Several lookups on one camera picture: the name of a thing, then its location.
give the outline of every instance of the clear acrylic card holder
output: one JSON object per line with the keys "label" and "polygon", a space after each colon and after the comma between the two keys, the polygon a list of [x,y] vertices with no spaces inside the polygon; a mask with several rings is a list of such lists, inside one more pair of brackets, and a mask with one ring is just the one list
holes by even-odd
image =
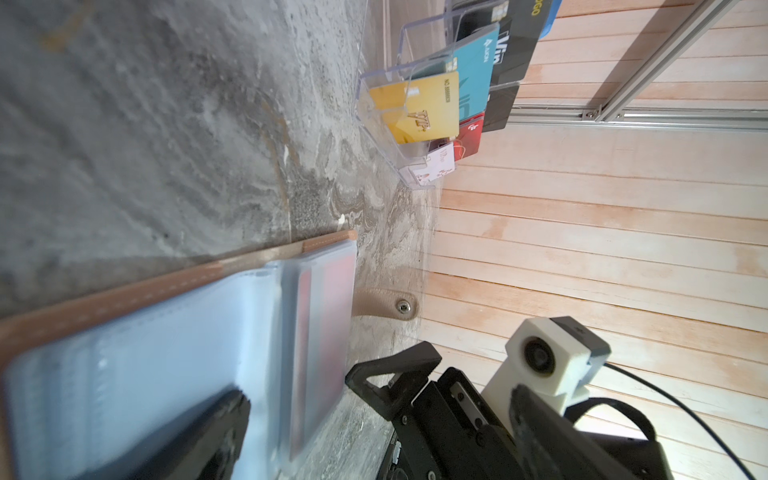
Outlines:
{"label": "clear acrylic card holder", "polygon": [[[414,190],[435,187],[435,182],[419,184],[413,173],[426,166],[430,142],[398,144],[387,125],[408,114],[406,96],[412,80],[450,71],[454,52],[462,45],[456,39],[467,33],[462,29],[473,25],[472,21],[489,25],[494,15],[506,13],[507,5],[508,0],[491,0],[451,9],[451,0],[445,4],[369,0],[358,62],[356,117],[408,187]],[[379,102],[377,107],[370,91],[397,83],[403,83],[402,97],[386,105]]]}

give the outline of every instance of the wooden wall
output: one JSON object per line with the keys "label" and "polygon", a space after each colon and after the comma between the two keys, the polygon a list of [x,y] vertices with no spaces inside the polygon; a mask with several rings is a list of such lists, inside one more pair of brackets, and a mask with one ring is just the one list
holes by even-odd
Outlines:
{"label": "wooden wall", "polygon": [[[515,104],[597,107],[691,13],[692,0],[564,0]],[[631,104],[768,108],[768,0],[741,0]]]}
{"label": "wooden wall", "polygon": [[[482,387],[523,319],[570,315],[768,478],[768,134],[509,126],[445,178],[420,339]],[[740,473],[684,412],[608,369],[677,478]],[[639,432],[610,409],[580,428]]]}

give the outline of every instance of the concrete surface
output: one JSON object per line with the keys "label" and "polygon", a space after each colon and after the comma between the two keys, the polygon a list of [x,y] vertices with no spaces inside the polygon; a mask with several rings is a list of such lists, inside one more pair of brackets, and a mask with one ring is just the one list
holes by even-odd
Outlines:
{"label": "concrete surface", "polygon": [[[0,3],[0,316],[345,227],[359,285],[422,288],[439,192],[353,119],[365,0]],[[354,322],[349,364],[418,323]],[[347,392],[295,478],[373,478]]]}

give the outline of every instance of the wallet stitching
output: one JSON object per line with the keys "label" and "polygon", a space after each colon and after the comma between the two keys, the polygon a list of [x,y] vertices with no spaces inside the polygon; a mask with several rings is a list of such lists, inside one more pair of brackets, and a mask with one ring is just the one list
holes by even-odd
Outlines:
{"label": "wallet stitching", "polygon": [[[196,277],[193,277],[192,279],[185,280],[184,282],[175,283],[173,285],[170,285],[167,289],[168,290],[175,290],[176,288],[184,287],[186,285],[189,285],[190,283],[197,283],[197,282],[199,282],[201,280],[206,280],[206,279],[211,278],[211,277],[216,277],[217,275],[218,275],[218,273],[208,273],[206,275],[196,276]],[[166,289],[162,289],[162,290],[160,290],[157,293],[147,293],[147,294],[144,295],[144,300],[149,300],[149,299],[151,299],[155,295],[162,295],[165,291],[166,291]],[[109,312],[110,310],[113,310],[113,309],[116,309],[116,308],[119,308],[119,307],[123,306],[125,303],[127,303],[128,305],[134,305],[135,303],[138,302],[138,300],[140,298],[141,298],[141,295],[134,296],[130,300],[122,300],[122,301],[113,303],[111,306],[101,306],[98,309],[96,309],[95,311],[91,311],[89,313],[82,313],[81,315],[77,316],[76,318],[74,316],[70,316],[67,319],[59,320],[56,323],[54,323],[52,326],[38,328],[38,329],[32,330],[29,333],[16,333],[15,335],[11,335],[11,336],[3,339],[2,341],[0,341],[0,345],[6,344],[6,343],[9,344],[9,345],[16,345],[16,344],[19,344],[22,340],[43,336],[48,331],[50,331],[51,329],[61,330],[61,329],[66,328],[67,326],[69,326],[72,323],[87,322],[93,316],[104,315],[105,313]]]}
{"label": "wallet stitching", "polygon": [[338,235],[336,233],[329,233],[329,235],[333,235],[333,237],[327,238],[325,240],[320,240],[320,239],[318,239],[318,240],[306,240],[304,242],[304,247],[305,248],[311,248],[311,247],[315,247],[315,246],[318,246],[318,245],[327,245],[328,243],[336,243],[336,242],[339,241],[339,238],[341,237],[341,235]]}

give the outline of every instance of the card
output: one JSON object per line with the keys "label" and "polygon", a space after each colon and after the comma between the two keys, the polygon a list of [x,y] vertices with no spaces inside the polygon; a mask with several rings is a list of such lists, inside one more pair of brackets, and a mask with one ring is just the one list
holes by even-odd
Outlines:
{"label": "card", "polygon": [[518,85],[491,90],[488,106],[483,117],[483,131],[501,130],[507,126],[509,114],[518,94]]}
{"label": "card", "polygon": [[509,2],[500,2],[497,5],[488,6],[486,0],[471,0],[470,2],[453,2],[452,10],[460,11],[467,7],[473,7],[475,10],[466,12],[464,15],[455,15],[453,18],[453,28],[456,35],[456,41],[461,40],[475,33],[480,28],[499,22],[507,16]]}
{"label": "card", "polygon": [[426,163],[426,167],[410,167],[419,185],[429,185],[430,182],[453,172],[456,169],[453,142],[429,152]]}
{"label": "card", "polygon": [[384,118],[398,144],[458,135],[457,71],[372,88],[369,94],[379,110],[392,110]]}
{"label": "card", "polygon": [[498,24],[483,28],[467,39],[470,38],[470,43],[458,47],[453,54],[453,63],[458,69],[459,121],[481,114],[488,103]]}
{"label": "card", "polygon": [[454,145],[456,145],[456,161],[478,153],[484,118],[485,113],[481,113],[463,121],[458,126],[458,137],[454,140]]}

